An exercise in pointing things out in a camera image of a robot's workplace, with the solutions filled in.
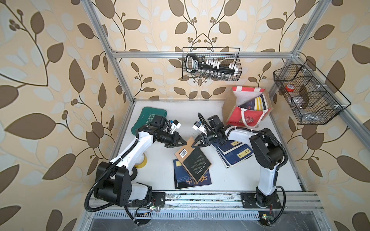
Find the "black and white large book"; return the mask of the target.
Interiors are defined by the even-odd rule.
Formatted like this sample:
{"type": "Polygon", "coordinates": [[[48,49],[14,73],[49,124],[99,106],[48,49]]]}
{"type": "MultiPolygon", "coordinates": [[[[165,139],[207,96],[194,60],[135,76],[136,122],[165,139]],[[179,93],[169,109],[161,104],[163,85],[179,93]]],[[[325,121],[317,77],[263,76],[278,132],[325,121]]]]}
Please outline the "black and white large book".
{"type": "Polygon", "coordinates": [[[270,102],[270,98],[268,96],[268,94],[266,94],[265,92],[262,94],[263,96],[263,105],[264,105],[264,108],[265,110],[268,110],[271,108],[271,102],[270,102]]]}

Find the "navy book yellow label front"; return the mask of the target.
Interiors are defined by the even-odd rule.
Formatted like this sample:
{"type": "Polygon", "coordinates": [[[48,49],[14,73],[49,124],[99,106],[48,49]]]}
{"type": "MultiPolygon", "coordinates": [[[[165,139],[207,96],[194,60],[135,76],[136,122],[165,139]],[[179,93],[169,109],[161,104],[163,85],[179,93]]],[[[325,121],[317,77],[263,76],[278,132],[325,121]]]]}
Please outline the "navy book yellow label front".
{"type": "Polygon", "coordinates": [[[177,159],[173,160],[173,171],[174,171],[174,188],[176,190],[184,189],[190,186],[191,177],[177,159]]]}

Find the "red tape roll in basket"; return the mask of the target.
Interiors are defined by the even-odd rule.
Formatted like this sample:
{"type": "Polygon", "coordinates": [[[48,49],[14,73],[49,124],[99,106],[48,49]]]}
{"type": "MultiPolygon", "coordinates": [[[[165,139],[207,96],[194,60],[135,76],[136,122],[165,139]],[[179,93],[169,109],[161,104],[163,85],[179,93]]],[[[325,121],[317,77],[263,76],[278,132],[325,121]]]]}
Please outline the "red tape roll in basket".
{"type": "Polygon", "coordinates": [[[285,89],[287,92],[294,92],[295,91],[295,86],[293,84],[287,84],[285,86],[285,89]]]}

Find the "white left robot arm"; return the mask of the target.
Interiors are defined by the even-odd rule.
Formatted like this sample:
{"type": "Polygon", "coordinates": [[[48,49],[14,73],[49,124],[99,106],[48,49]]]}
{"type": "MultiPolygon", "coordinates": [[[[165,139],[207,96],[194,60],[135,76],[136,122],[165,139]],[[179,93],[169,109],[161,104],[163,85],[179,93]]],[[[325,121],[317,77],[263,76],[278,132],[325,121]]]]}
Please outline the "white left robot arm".
{"type": "Polygon", "coordinates": [[[135,131],[135,139],[110,162],[102,162],[96,170],[95,183],[88,191],[84,208],[97,212],[116,205],[126,207],[129,202],[141,206],[153,203],[151,186],[133,183],[137,176],[137,166],[146,161],[145,151],[155,142],[166,148],[182,147],[187,142],[177,129],[177,120],[167,120],[155,115],[152,121],[135,131]]]}

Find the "black tape roll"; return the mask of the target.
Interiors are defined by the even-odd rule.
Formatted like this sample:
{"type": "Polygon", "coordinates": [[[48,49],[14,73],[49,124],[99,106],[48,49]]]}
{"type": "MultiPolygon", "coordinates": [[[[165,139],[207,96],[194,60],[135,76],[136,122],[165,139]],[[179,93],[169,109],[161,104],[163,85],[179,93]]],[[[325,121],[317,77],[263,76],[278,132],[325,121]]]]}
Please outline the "black tape roll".
{"type": "Polygon", "coordinates": [[[136,167],[133,167],[132,174],[130,175],[130,180],[133,181],[137,177],[138,171],[136,167]]]}

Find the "green plastic tool case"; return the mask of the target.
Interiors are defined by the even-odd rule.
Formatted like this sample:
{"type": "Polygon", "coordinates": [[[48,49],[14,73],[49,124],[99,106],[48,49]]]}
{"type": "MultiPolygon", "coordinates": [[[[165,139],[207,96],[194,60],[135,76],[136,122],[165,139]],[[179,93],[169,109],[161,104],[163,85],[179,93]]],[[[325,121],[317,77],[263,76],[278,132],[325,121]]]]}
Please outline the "green plastic tool case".
{"type": "Polygon", "coordinates": [[[139,129],[143,125],[150,124],[150,122],[153,120],[154,116],[156,115],[167,117],[167,111],[164,109],[158,109],[158,108],[153,108],[153,107],[144,107],[137,121],[131,128],[131,133],[135,135],[137,129],[139,129]]]}

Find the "yellow cartoon man book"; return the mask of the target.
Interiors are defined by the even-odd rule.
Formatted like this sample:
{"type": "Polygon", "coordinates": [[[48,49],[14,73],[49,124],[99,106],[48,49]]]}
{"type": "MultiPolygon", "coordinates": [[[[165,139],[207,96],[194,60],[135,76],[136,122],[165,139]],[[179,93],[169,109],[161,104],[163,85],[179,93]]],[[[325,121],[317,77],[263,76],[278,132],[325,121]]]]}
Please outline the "yellow cartoon man book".
{"type": "Polygon", "coordinates": [[[254,110],[264,111],[266,109],[264,96],[259,96],[255,98],[254,110]]]}

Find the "lower navy book yellow label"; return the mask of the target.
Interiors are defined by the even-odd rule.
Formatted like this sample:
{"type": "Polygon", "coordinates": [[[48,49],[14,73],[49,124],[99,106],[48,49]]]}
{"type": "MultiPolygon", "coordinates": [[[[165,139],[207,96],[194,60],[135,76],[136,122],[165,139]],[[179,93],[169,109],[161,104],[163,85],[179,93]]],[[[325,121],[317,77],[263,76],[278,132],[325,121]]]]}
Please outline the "lower navy book yellow label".
{"type": "Polygon", "coordinates": [[[228,153],[223,153],[219,149],[216,150],[226,168],[233,167],[234,165],[250,158],[254,153],[247,144],[233,149],[228,153]]]}

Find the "brown and black book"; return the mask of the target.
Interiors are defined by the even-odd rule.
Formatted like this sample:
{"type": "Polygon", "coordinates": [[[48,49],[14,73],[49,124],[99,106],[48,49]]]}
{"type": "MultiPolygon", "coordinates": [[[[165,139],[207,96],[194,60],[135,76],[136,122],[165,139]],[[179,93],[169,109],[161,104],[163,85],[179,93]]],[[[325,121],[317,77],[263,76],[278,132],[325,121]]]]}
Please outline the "brown and black book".
{"type": "Polygon", "coordinates": [[[190,137],[187,144],[180,147],[175,156],[195,183],[199,183],[212,164],[200,148],[192,147],[194,143],[195,139],[190,137]]]}

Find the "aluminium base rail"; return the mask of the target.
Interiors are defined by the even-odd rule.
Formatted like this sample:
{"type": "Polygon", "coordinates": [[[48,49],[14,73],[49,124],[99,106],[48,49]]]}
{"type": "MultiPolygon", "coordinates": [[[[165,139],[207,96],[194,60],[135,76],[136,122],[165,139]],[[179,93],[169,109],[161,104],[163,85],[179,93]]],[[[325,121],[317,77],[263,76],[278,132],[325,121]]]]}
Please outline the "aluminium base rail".
{"type": "Polygon", "coordinates": [[[222,191],[154,191],[149,205],[134,202],[123,207],[111,206],[94,212],[93,218],[129,218],[153,220],[272,220],[280,211],[323,212],[324,207],[316,193],[277,192],[270,205],[260,208],[252,192],[222,191]]]}

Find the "dark book large white characters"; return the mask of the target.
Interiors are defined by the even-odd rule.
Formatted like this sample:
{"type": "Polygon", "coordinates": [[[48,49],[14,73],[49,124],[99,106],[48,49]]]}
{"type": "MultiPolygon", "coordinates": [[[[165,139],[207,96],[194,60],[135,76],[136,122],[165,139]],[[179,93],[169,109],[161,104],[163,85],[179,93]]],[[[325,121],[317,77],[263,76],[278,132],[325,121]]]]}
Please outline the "dark book large white characters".
{"type": "Polygon", "coordinates": [[[175,173],[174,175],[174,188],[176,190],[206,186],[211,184],[212,180],[209,171],[205,173],[205,175],[200,179],[198,183],[195,183],[194,179],[190,175],[188,175],[187,172],[175,173]]]}

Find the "red and burlap canvas bag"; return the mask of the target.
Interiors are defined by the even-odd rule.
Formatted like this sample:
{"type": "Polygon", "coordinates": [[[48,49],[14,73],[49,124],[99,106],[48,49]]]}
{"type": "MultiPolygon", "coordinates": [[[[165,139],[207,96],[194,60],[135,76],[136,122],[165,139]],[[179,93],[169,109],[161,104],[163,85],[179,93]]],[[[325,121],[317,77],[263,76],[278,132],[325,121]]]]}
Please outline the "red and burlap canvas bag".
{"type": "Polygon", "coordinates": [[[272,111],[268,91],[261,88],[231,87],[222,106],[223,122],[256,128],[272,111]]]}

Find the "navy book with yellow label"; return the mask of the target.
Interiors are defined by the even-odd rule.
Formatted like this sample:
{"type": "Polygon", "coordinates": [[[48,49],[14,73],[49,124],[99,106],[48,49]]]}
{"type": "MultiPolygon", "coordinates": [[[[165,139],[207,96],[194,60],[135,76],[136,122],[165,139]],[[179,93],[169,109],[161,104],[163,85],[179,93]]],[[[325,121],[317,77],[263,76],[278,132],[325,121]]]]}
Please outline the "navy book with yellow label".
{"type": "Polygon", "coordinates": [[[223,144],[223,145],[221,145],[220,143],[215,142],[215,141],[214,142],[211,142],[211,144],[215,148],[221,150],[223,153],[228,153],[231,150],[236,149],[236,148],[244,145],[244,143],[242,143],[242,142],[239,142],[239,141],[231,141],[231,140],[226,140],[225,144],[223,144]]]}

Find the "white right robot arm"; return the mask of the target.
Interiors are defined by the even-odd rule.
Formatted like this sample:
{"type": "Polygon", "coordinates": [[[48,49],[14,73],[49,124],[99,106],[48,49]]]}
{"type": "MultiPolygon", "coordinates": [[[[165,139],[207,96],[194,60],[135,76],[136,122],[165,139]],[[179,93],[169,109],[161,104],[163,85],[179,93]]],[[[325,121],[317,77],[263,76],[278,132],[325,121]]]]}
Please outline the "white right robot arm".
{"type": "Polygon", "coordinates": [[[229,147],[230,142],[245,144],[260,165],[260,180],[252,202],[260,208],[266,208],[277,197],[277,178],[279,169],[288,161],[288,155],[281,142],[270,129],[255,131],[245,127],[224,125],[217,115],[205,119],[198,113],[199,121],[193,129],[201,132],[192,144],[192,148],[214,146],[229,147]]]}

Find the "yellow tape roll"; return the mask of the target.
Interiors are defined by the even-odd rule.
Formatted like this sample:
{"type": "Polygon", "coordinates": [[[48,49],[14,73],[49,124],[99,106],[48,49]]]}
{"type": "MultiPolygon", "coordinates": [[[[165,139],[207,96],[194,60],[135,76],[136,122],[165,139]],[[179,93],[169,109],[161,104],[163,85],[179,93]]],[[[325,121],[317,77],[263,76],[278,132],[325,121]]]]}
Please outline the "yellow tape roll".
{"type": "Polygon", "coordinates": [[[147,156],[143,153],[135,164],[136,168],[143,168],[147,164],[147,156]]]}

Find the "socket wrench set in basket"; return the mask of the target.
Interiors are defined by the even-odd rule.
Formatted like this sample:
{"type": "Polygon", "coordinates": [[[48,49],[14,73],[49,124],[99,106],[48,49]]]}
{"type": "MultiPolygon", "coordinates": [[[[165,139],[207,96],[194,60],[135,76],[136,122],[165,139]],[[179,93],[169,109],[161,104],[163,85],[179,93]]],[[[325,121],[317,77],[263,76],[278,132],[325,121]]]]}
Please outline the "socket wrench set in basket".
{"type": "Polygon", "coordinates": [[[242,73],[238,59],[211,54],[187,53],[183,60],[183,67],[191,74],[216,73],[216,75],[238,76],[242,73]]]}

